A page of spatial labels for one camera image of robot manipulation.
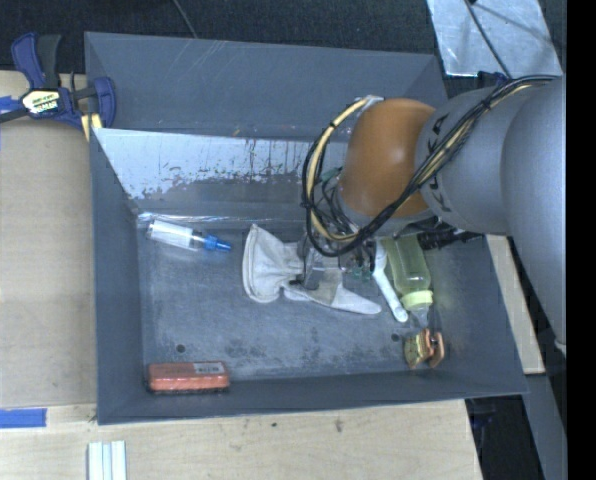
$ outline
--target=cloth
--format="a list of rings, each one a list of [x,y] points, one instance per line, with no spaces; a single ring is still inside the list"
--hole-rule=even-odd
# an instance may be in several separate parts
[[[303,273],[296,243],[283,243],[268,231],[252,224],[245,242],[242,277],[245,291],[257,302],[273,302],[284,290],[290,300],[311,300],[323,306],[363,315],[380,313],[379,304],[343,286],[335,258],[323,258],[325,272],[316,290],[290,282]]]

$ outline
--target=eraser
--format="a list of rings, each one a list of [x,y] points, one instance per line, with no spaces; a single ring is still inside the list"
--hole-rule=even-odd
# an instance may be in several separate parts
[[[229,387],[229,372],[222,361],[153,363],[147,368],[147,385],[154,393],[199,393]]]

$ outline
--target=gray bin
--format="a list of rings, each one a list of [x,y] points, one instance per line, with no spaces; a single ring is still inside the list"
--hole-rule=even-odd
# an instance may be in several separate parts
[[[242,287],[252,222],[283,241],[302,232],[297,167],[308,145],[367,94],[440,105],[433,56],[89,33],[86,63],[90,81],[111,77],[118,97],[114,128],[90,147],[101,424],[526,392],[484,240],[427,253],[447,346],[434,370],[407,368],[394,337],[401,324],[371,282],[346,280],[383,306],[372,317],[282,296],[257,304]],[[345,136],[331,146],[332,165]],[[283,151],[292,161],[279,160]],[[239,160],[252,154],[243,171]],[[184,216],[233,249],[149,241],[138,218],[148,212]],[[145,387],[149,363],[202,360],[226,362],[228,391]]]

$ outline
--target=black floor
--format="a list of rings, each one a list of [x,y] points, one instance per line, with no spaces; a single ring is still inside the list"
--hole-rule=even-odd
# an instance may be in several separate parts
[[[425,0],[179,2],[202,38],[438,53]],[[566,71],[567,0],[539,2]],[[171,0],[0,0],[0,69],[12,68],[11,42],[29,31],[62,34],[57,68],[76,73],[84,72],[84,31],[189,35]],[[448,93],[453,96],[475,84],[473,79],[447,80]],[[548,328],[539,330],[539,338],[545,332]],[[566,424],[566,370],[551,373]],[[520,397],[479,401],[470,409],[478,413],[475,438],[486,479],[542,478]]]

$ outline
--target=bottle cap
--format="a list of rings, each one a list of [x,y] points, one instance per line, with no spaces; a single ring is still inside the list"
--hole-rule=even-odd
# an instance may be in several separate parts
[[[405,309],[416,309],[423,306],[431,306],[434,301],[434,292],[431,290],[420,290],[404,295],[401,299]]]
[[[215,235],[207,235],[205,237],[204,247],[209,251],[213,251],[214,249],[218,249],[220,251],[231,250],[231,244],[229,242],[223,242]]]

